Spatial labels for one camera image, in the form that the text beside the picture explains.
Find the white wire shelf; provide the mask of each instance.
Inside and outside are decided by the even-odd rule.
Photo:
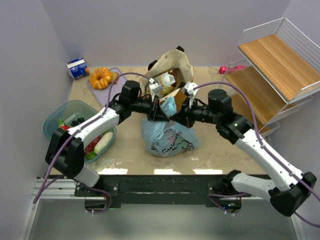
[[[268,95],[267,91],[279,96],[272,93],[272,100],[266,105],[251,89],[251,97],[255,99],[250,99],[250,96],[249,99],[258,108],[255,111],[258,111],[256,115],[262,123],[259,131],[263,137],[273,133],[287,116],[301,110],[320,92],[320,47],[286,18],[244,30],[236,51],[240,51],[248,64],[269,84],[268,87],[261,84],[263,87],[258,96]],[[243,62],[243,59],[233,59],[236,51],[229,66]],[[261,77],[255,73],[245,75],[244,71],[248,70],[240,71],[239,74],[225,75],[224,79],[248,89],[243,78],[252,76],[254,80],[249,82],[254,85],[250,85],[251,88],[259,87],[257,81],[261,83]],[[273,110],[270,109],[272,104],[276,107]]]

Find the plastic bag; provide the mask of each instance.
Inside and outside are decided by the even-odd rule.
[[[167,116],[175,114],[177,112],[175,99],[167,98],[161,109]],[[191,151],[200,145],[193,128],[186,128],[174,121],[157,122],[144,119],[141,122],[141,129],[145,150],[159,157]]]

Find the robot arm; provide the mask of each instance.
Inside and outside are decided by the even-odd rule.
[[[218,133],[231,144],[246,152],[260,167],[270,176],[271,180],[261,179],[233,170],[224,179],[224,187],[227,191],[248,193],[253,196],[269,200],[281,214],[291,216],[296,209],[309,197],[310,192],[290,175],[278,162],[276,162],[259,144],[252,124],[242,115],[233,112],[231,98],[224,90],[214,89],[208,94],[208,105],[198,105],[197,85],[189,82],[183,91],[187,95],[181,109],[168,118],[161,110],[159,98],[151,94],[149,98],[141,98],[140,85],[135,81],[127,81],[119,95],[119,100],[113,100],[105,114],[102,109],[96,116],[76,127],[64,131],[57,129],[53,134],[46,155],[46,162],[51,163],[53,156],[64,141],[81,126],[87,124],[101,115],[93,124],[75,135],[68,149],[61,154],[54,167],[68,178],[75,179],[89,187],[98,182],[100,176],[84,165],[84,148],[107,129],[120,124],[127,119],[131,112],[147,115],[150,121],[175,121],[187,128],[191,128],[195,121],[215,124]],[[157,83],[150,85],[151,93],[158,90]],[[262,142],[278,159],[288,166],[311,188],[314,187],[316,177],[311,173],[302,173],[281,157],[271,146],[262,139]]]

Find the white wall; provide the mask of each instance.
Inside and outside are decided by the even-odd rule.
[[[181,45],[196,66],[228,64],[244,29],[290,0],[41,0],[68,55],[91,66],[146,66]]]
[[[11,240],[46,166],[44,121],[67,100],[71,81],[39,0],[0,1],[0,33],[0,238]]]
[[[320,1],[291,0],[284,12],[301,31],[320,46]],[[284,123],[271,136],[272,146],[302,171],[313,172],[320,180],[320,96]],[[320,181],[316,191],[320,194]],[[311,196],[298,210],[308,220],[320,224],[320,202]],[[307,239],[319,239],[320,229],[304,224]]]

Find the blue box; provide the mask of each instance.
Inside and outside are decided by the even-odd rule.
[[[66,66],[69,70],[70,76],[74,80],[86,76],[90,73],[86,62],[82,57],[67,62]]]

